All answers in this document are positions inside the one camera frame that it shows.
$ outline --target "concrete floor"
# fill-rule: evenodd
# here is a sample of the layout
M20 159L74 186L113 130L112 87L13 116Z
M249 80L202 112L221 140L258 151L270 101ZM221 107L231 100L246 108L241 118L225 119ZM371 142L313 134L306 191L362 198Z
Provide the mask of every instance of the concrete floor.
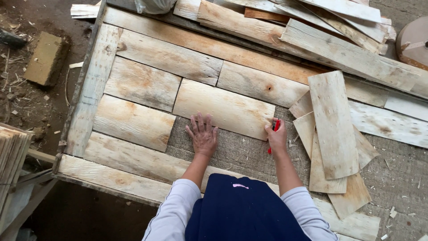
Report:
M69 17L71 4L93 4L97 1L17 0L21 3L8 1L2 5L6 9L20 11L22 17L29 21L50 22L53 27L70 36L74 45L68 55L66 64L69 64L83 60L88 41L84 37L85 31L90 27L89 22ZM370 5L379 8L383 16L392 19L397 33L409 22L428 15L425 0L371 0ZM388 56L396 58L393 43L390 44ZM69 81L69 93L72 93L76 78ZM60 78L59 86L63 87L63 84L64 76ZM286 120L288 139L293 140L297 133L292 124L294 118L291 113L285 108L277 107L275 116ZM189 124L188 119L177 118L166 153L190 161L193 149L184 130L186 124ZM378 237L388 234L388 240L416 241L428 233L428 150L377 136L365 136L381 155L372 160L361 173L366 186L374 186L369 189L372 205L366 205L361 211L381 217ZM300 139L294 144L297 146L290 149L290 155L292 158L301 158L301 161L294 164L303 183L308 185L308 156ZM53 144L42 148L51 154L54 152ZM272 156L266 153L267 148L266 142L220 130L219 147L211 165L230 168L233 172L276 183L274 162ZM312 195L328 200L327 196L321 193ZM144 229L155 215L156 209L133 202L127 205L127 202L128 200L78 185L59 182L25 226L31 227L41 241L141 240ZM394 219L388 217L392 206L398 212Z

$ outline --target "gray sleeve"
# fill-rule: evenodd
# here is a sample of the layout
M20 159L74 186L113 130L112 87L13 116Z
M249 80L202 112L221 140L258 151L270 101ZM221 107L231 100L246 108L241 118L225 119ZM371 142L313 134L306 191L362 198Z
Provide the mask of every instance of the gray sleeve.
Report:
M303 231L311 240L338 241L330 225L321 216L306 187L296 187L281 196Z
M184 231L193 205L201 198L198 186L188 179L176 180L149 222L143 241L184 241Z

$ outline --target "person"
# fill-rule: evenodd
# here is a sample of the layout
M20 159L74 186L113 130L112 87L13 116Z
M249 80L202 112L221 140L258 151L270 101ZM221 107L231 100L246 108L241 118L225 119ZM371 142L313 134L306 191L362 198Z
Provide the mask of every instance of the person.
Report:
M206 127L201 113L191 116L192 130L186 126L186 131L193 141L193 161L172 184L143 241L338 241L291 162L285 122L279 121L276 132L271 126L265 130L280 197L265 182L211 174L202 198L202 179L217 148L218 127L211 126L209 114Z

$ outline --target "plastic bag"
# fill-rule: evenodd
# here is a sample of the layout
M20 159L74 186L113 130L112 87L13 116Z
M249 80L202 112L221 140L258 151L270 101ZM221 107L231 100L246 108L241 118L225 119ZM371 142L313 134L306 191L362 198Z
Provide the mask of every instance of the plastic bag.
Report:
M134 0L137 12L163 14L171 10L177 0Z

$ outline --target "dirt floor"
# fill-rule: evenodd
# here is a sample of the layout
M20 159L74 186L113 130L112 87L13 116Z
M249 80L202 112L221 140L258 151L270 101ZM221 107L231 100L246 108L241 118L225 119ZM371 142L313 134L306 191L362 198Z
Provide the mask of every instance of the dirt floor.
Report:
M88 46L93 21L71 19L72 3L95 4L99 0L0 0L0 27L17 34L25 34L31 42L28 48L10 50L8 64L9 84L4 92L0 91L0 121L7 118L6 95L15 93L18 98L9 103L10 114L8 124L24 130L37 130L40 138L31 148L55 155L68 107L65 102L65 76L68 65L83 61ZM382 15L392 19L397 33L409 22L420 16L428 15L425 0L371 0L371 6L379 8ZM31 60L41 31L64 37L70 44L70 52L65 60L61 75L54 87L41 87L27 81L20 82L15 74L22 79L24 68ZM0 45L0 55L7 56L8 48ZM394 43L389 43L387 57L396 59ZM0 70L4 70L6 60L0 57ZM72 69L67 84L70 100L80 69ZM5 80L0 79L0 89ZM276 116L287 120L289 139L297 135L292 126L288 110L277 108ZM186 160L191 159L192 147L183 131L188 124L184 118L176 121L168 143L167 154ZM427 150L398 143L380 137L366 135L376 146L380 157L374 159L364 170L362 176L370 189L372 205L366 205L361 211L382 218L378 236L388 234L390 240L417 240L422 233L428 232L427 207ZM276 183L274 165L271 157L265 154L265 145L255 140L221 131L219 149L212 160L212 165L231 168L231 171ZM309 160L302 148L300 140L292 150L292 158L301 157L295 163L296 168L307 185L309 183ZM389 160L392 171L388 170L384 159ZM31 158L25 168L42 170L50 167L49 163L37 162ZM422 180L420 189L416 189ZM388 209L395 206L399 212L393 220L388 218ZM126 199L87 189L75 184L58 182L46 199L25 223L34 230L40 241L50 240L141 240L149 220L156 214L156 208L129 202Z

